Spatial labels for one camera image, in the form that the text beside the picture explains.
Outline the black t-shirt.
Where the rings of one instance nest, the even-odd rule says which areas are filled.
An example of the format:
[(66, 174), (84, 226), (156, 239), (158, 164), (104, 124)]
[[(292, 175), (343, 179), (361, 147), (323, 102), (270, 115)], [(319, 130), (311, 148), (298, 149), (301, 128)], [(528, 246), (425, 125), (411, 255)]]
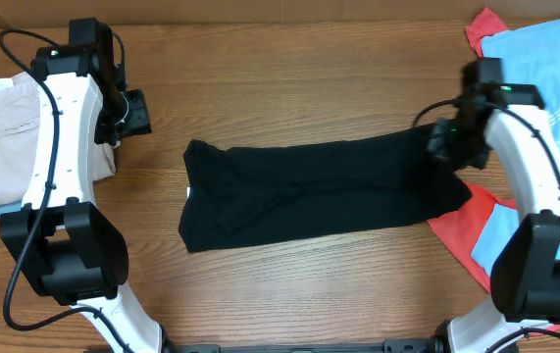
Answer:
[(472, 196), (427, 151), (431, 126), (361, 140), (220, 150), (191, 141), (178, 232), (189, 252), (407, 227)]

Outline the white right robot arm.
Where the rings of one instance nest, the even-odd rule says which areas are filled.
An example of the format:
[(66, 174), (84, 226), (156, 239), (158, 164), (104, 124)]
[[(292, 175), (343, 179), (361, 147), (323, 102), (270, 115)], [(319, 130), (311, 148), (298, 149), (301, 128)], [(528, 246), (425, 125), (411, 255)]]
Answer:
[(515, 196), (519, 226), (495, 260), (490, 295), (442, 324), (427, 352), (514, 352), (531, 335), (560, 339), (560, 150), (535, 86), (472, 83), (450, 100), (458, 113), (439, 122), (429, 150), (466, 160), (487, 147)]

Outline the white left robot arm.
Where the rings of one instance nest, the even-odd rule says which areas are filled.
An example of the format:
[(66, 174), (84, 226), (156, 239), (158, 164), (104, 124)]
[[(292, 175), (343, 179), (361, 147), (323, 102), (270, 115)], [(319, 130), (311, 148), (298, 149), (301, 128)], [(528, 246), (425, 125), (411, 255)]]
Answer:
[[(141, 92), (127, 91), (110, 40), (41, 48), (26, 72), (38, 85), (40, 128), (22, 208), (0, 218), (0, 237), (16, 262), (3, 303), (6, 325), (36, 330), (82, 314), (114, 352), (171, 351), (127, 281), (126, 241), (93, 192), (95, 147), (150, 130)], [(64, 312), (17, 323), (11, 302), (19, 277)]]

